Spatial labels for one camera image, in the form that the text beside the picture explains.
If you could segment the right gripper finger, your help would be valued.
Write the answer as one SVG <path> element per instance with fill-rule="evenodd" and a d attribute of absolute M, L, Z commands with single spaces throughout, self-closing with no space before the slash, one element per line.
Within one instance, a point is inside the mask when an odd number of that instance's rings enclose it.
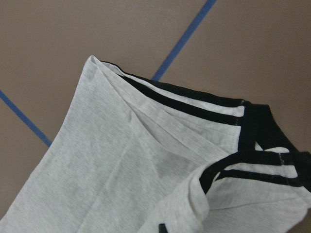
<path fill-rule="evenodd" d="M 164 223 L 160 223 L 158 226 L 159 233 L 168 233 L 166 225 Z"/>

